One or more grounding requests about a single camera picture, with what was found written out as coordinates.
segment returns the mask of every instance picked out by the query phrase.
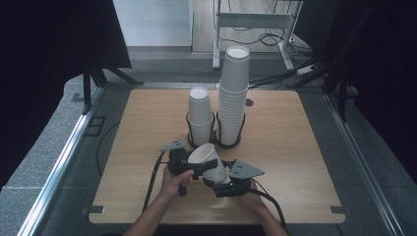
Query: metal bracket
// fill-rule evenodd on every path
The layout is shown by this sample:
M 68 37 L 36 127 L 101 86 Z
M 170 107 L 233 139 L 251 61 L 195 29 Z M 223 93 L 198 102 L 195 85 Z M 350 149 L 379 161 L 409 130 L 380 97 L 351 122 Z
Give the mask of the metal bracket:
M 174 150 L 174 149 L 183 148 L 184 146 L 185 146 L 185 143 L 181 139 L 178 139 L 178 140 L 172 142 L 171 144 L 160 148 L 159 151 Z
M 236 160 L 232 169 L 230 170 L 230 177 L 236 179 L 248 179 L 264 174 L 264 170 L 258 169 L 257 167 L 239 160 Z

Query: paper cup stack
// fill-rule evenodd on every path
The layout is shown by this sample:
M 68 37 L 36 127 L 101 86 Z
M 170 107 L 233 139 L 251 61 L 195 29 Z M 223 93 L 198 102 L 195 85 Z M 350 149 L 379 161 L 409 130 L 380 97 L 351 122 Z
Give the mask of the paper cup stack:
M 218 123 L 221 127 L 217 128 L 216 138 L 223 145 L 231 146 L 238 140 L 248 85 L 249 50 L 243 46 L 231 46 L 226 50 L 218 91 Z
M 210 142 L 213 115 L 209 102 L 209 93 L 205 88 L 190 90 L 187 121 L 190 126 L 191 141 L 195 146 Z

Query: wooden tabletop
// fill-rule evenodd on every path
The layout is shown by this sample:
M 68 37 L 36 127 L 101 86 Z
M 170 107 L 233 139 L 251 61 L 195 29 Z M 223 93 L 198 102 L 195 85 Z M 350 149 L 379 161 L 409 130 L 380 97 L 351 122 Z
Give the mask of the wooden tabletop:
M 211 109 L 218 90 L 209 90 Z M 90 213 L 93 223 L 133 223 L 141 214 L 159 149 L 177 139 L 187 143 L 188 89 L 132 91 Z M 303 105 L 295 91 L 249 90 L 254 105 L 245 108 L 246 123 L 238 147 L 216 147 L 223 160 L 242 160 L 265 171 L 256 179 L 280 204 L 287 223 L 341 223 L 343 213 Z M 151 200 L 160 189 L 161 164 Z M 273 204 L 264 200 L 278 218 Z M 232 198 L 217 198 L 203 180 L 192 180 L 162 219 L 173 224 L 257 224 Z

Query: aluminum rail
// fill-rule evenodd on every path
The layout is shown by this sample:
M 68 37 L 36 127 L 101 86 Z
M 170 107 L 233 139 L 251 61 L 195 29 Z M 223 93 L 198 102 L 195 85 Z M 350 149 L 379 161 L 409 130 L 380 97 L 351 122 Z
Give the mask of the aluminum rail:
M 51 202 L 55 191 L 58 188 L 59 182 L 64 176 L 65 170 L 73 156 L 74 151 L 76 150 L 83 133 L 89 124 L 89 120 L 96 109 L 96 102 L 100 99 L 104 88 L 97 88 L 92 98 L 92 108 L 89 113 L 82 115 L 73 132 L 70 135 L 67 143 L 64 145 L 55 165 L 49 174 L 45 184 L 43 185 L 42 190 L 37 196 L 36 201 L 34 202 L 31 210 L 22 225 L 18 236 L 27 236 L 33 235 L 36 231 L 36 228 L 40 221 L 43 219 L 43 216 L 46 213 L 46 210 Z
M 371 171 L 368 163 L 365 160 L 365 157 L 359 149 L 358 144 L 355 141 L 352 133 L 348 125 L 343 122 L 340 116 L 337 113 L 337 105 L 330 95 L 325 94 L 325 100 L 328 103 L 328 106 L 331 110 L 333 115 L 334 121 L 336 122 L 341 135 L 343 136 L 344 140 L 346 141 L 350 152 L 352 153 L 353 160 L 358 167 L 359 172 L 362 175 L 362 179 L 365 182 L 365 185 L 368 188 L 368 191 L 371 194 L 372 199 L 377 206 L 378 211 L 384 221 L 384 224 L 387 227 L 389 235 L 398 236 L 398 235 L 405 235 L 402 231 L 401 225 L 398 222 L 397 216 L 392 209 L 391 205 L 389 204 L 386 195 L 384 194 L 380 183 L 375 178 L 374 174 Z

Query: black curtain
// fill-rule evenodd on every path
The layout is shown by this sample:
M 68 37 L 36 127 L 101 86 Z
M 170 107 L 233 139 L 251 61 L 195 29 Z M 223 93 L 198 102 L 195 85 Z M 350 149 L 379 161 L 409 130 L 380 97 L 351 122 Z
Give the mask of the black curtain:
M 355 104 L 417 182 L 417 4 L 384 1 L 350 54 Z
M 2 1 L 0 35 L 1 187 L 89 58 L 131 64 L 111 0 Z

